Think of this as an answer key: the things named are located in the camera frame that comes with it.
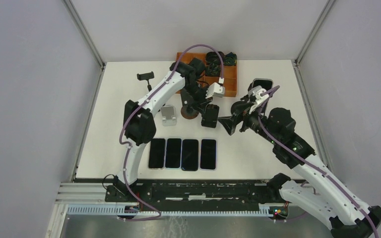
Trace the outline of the brown round phone stand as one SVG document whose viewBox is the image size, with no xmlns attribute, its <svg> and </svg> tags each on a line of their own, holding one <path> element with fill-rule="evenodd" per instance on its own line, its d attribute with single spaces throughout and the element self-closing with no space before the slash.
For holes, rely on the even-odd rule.
<svg viewBox="0 0 381 238">
<path fill-rule="evenodd" d="M 193 108 L 194 99 L 193 97 L 185 90 L 180 91 L 182 107 L 181 115 L 185 119 L 194 119 L 199 115 L 199 112 Z"/>
</svg>

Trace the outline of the small black folding phone stand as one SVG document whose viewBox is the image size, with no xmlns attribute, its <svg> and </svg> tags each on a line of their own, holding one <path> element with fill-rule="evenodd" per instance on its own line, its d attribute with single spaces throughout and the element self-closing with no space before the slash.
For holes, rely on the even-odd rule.
<svg viewBox="0 0 381 238">
<path fill-rule="evenodd" d="M 206 106 L 202 114 L 201 126 L 208 128 L 216 128 L 219 114 L 219 106 L 209 104 Z"/>
</svg>

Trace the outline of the white folding phone stand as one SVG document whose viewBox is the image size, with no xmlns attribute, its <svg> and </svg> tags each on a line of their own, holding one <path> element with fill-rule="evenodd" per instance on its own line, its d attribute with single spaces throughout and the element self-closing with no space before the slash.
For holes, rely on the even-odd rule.
<svg viewBox="0 0 381 238">
<path fill-rule="evenodd" d="M 176 109 L 173 105 L 162 106 L 160 111 L 163 126 L 175 126 L 177 124 Z"/>
</svg>

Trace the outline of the phone with pale case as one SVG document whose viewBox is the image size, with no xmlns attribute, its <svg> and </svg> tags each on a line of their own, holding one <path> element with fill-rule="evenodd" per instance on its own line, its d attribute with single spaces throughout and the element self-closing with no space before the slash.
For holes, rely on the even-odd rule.
<svg viewBox="0 0 381 238">
<path fill-rule="evenodd" d="M 252 83 L 250 84 L 248 90 L 256 87 L 256 86 L 261 86 L 262 88 L 266 89 L 267 91 L 270 91 L 273 87 L 273 81 L 272 79 L 264 79 L 264 78 L 255 78 Z M 265 110 L 266 110 L 266 107 L 267 107 L 267 104 L 268 104 L 268 100 L 266 102 L 264 102 L 264 104 L 259 107 L 256 111 L 258 111 L 260 108 L 260 112 L 261 113 L 264 113 Z"/>
</svg>

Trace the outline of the phone with white case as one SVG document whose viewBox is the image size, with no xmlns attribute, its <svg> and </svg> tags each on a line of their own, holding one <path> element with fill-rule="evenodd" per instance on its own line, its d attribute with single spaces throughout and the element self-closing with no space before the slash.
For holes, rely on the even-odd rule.
<svg viewBox="0 0 381 238">
<path fill-rule="evenodd" d="M 203 139 L 200 148 L 200 168 L 215 170 L 217 164 L 217 142 L 214 139 Z"/>
</svg>

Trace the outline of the black round phone stand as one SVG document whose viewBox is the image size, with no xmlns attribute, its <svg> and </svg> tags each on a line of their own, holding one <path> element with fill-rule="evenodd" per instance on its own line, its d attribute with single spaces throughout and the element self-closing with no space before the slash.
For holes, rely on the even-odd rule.
<svg viewBox="0 0 381 238">
<path fill-rule="evenodd" d="M 151 71 L 151 72 L 142 73 L 142 74 L 138 73 L 136 76 L 137 76 L 137 79 L 139 81 L 146 81 L 147 82 L 147 89 L 150 92 L 152 90 L 152 86 L 151 86 L 149 80 L 154 78 L 154 72 Z"/>
</svg>

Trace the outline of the black phone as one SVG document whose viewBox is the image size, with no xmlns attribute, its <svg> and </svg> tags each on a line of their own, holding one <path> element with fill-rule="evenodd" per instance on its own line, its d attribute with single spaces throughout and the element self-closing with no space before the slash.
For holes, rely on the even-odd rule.
<svg viewBox="0 0 381 238">
<path fill-rule="evenodd" d="M 199 141 L 185 139 L 182 141 L 181 169 L 183 171 L 197 171 L 199 160 Z"/>
</svg>

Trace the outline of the phone with clear case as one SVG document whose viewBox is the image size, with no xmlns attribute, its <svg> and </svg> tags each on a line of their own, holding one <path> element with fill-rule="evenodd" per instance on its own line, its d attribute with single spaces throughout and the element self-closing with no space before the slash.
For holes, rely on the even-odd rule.
<svg viewBox="0 0 381 238">
<path fill-rule="evenodd" d="M 162 169 L 165 164 L 166 139 L 154 138 L 150 142 L 148 167 L 150 169 Z"/>
</svg>

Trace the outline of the phone with blue case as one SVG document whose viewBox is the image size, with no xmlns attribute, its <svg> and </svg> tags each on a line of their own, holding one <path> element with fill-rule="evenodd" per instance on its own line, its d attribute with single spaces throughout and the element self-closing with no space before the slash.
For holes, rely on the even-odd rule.
<svg viewBox="0 0 381 238">
<path fill-rule="evenodd" d="M 178 169 L 181 166 L 182 140 L 169 138 L 166 144 L 165 167 Z"/>
</svg>

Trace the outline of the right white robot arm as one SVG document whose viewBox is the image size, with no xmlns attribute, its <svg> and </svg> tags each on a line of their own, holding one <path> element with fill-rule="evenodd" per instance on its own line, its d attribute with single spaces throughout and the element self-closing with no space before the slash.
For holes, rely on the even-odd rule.
<svg viewBox="0 0 381 238">
<path fill-rule="evenodd" d="M 276 158 L 314 189 L 309 191 L 279 173 L 268 182 L 268 199 L 296 204 L 321 221 L 334 238 L 377 238 L 381 207 L 358 198 L 328 169 L 312 146 L 295 132 L 296 121 L 290 110 L 274 108 L 264 116 L 263 107 L 253 112 L 250 107 L 250 103 L 236 102 L 232 115 L 219 117 L 218 122 L 229 135 L 241 124 L 241 132 L 250 129 L 271 142 Z"/>
</svg>

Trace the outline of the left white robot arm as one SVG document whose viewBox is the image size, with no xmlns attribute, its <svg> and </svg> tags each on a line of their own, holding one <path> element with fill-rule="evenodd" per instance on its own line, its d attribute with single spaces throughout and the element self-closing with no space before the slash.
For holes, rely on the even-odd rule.
<svg viewBox="0 0 381 238">
<path fill-rule="evenodd" d="M 205 71 L 205 64 L 198 58 L 189 63 L 173 63 L 162 81 L 146 96 L 138 101 L 129 100 L 125 104 L 124 122 L 119 143 L 127 147 L 124 164 L 118 174 L 121 185 L 117 196 L 124 202 L 132 201 L 136 189 L 132 184 L 137 180 L 138 167 L 146 145 L 156 134 L 154 117 L 176 92 L 180 92 L 184 116 L 193 119 L 201 115 L 201 125 L 215 128 L 219 107 L 212 104 L 212 89 L 219 84 L 202 86 L 199 79 Z"/>
</svg>

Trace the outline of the orange compartment tray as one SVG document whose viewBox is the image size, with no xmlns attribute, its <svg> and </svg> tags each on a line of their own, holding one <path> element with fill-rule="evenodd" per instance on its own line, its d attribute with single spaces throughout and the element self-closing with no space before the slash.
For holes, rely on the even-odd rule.
<svg viewBox="0 0 381 238">
<path fill-rule="evenodd" d="M 224 63 L 224 83 L 225 87 L 225 97 L 236 97 L 237 94 L 237 78 L 238 78 L 238 67 L 237 67 L 237 55 L 233 52 L 224 54 L 219 52 Z M 199 78 L 198 84 L 202 87 L 218 82 L 221 75 L 221 65 L 220 59 L 215 52 L 208 53 L 185 53 L 181 62 L 190 64 L 193 59 L 198 59 L 205 65 L 205 71 L 203 71 Z"/>
</svg>

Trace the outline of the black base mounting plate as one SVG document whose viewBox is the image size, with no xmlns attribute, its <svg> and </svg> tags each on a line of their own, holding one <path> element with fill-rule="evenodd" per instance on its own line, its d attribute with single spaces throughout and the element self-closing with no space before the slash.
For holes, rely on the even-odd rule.
<svg viewBox="0 0 381 238">
<path fill-rule="evenodd" d="M 273 179 L 138 179 L 130 188 L 115 181 L 107 186 L 105 201 L 144 201 L 162 212 L 255 211 L 260 204 L 285 203 Z"/>
</svg>

